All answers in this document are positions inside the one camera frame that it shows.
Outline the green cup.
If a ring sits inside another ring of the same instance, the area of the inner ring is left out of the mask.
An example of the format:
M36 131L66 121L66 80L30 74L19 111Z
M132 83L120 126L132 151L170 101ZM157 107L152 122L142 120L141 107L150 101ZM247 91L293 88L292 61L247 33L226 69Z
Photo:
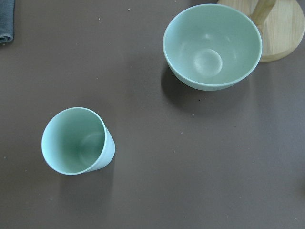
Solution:
M88 108L72 107L46 125L41 150L53 170L78 175L107 166L115 155L115 143L98 114Z

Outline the green bowl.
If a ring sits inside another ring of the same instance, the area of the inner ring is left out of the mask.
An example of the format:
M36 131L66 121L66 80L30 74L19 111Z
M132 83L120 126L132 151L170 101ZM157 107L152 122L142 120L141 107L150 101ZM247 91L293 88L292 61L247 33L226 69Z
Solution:
M202 91L239 83L256 68L262 49L252 20L221 4L185 9L171 20L163 36L163 53L173 74Z

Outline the wooden cup tree stand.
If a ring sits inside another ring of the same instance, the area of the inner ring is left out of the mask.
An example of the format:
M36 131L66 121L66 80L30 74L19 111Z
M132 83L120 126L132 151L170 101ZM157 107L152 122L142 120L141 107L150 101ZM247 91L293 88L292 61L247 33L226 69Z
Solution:
M263 42L260 62L272 62L292 53L305 32L305 16L295 0L219 0L244 13L257 26Z

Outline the grey folded cloth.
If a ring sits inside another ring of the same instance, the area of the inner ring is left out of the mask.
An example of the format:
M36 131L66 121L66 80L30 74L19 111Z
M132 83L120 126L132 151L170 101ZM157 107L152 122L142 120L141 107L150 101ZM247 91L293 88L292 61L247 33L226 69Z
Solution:
M0 43L5 44L14 39L15 0L0 1Z

